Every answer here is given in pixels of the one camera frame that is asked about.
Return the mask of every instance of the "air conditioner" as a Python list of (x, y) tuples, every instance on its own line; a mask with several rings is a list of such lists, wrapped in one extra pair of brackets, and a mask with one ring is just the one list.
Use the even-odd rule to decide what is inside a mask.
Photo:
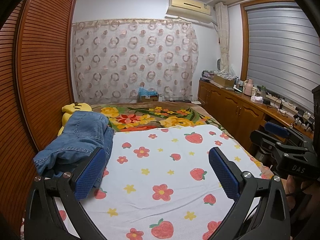
[(167, 14), (211, 23), (210, 6), (194, 0), (169, 0)]

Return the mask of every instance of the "gray window blind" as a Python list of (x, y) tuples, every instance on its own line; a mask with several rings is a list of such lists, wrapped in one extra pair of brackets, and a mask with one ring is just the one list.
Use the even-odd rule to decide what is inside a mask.
[(295, 2), (245, 7), (249, 23), (247, 78), (313, 112), (320, 84), (319, 37)]

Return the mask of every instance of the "stuffed animal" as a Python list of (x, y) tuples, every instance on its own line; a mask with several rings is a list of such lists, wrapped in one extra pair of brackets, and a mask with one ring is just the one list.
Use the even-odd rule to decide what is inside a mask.
[(66, 105), (62, 108), (62, 112), (64, 112), (62, 116), (62, 127), (58, 132), (58, 136), (62, 134), (62, 131), (64, 129), (64, 126), (66, 125), (67, 121), (69, 120), (70, 116), (75, 112), (75, 111), (89, 111), (92, 112), (91, 106), (89, 106), (86, 103), (74, 103), (71, 105)]

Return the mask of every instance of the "bed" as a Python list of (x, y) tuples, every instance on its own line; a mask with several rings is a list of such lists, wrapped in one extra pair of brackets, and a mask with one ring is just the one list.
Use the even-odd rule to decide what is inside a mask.
[(212, 147), (255, 177), (273, 175), (200, 106), (148, 102), (92, 110), (105, 114), (116, 134), (100, 188), (81, 204), (109, 240), (207, 240), (233, 204), (209, 165)]

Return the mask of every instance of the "denim jeans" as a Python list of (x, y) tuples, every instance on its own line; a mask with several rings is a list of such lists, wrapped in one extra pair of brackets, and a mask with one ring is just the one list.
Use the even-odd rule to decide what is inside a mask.
[[(38, 174), (54, 178), (60, 177), (66, 171), (73, 171), (96, 147), (105, 149), (107, 165), (114, 134), (114, 130), (108, 127), (108, 122), (108, 118), (100, 113), (74, 112), (62, 134), (33, 158)], [(104, 169), (94, 187), (99, 187), (103, 171)]]

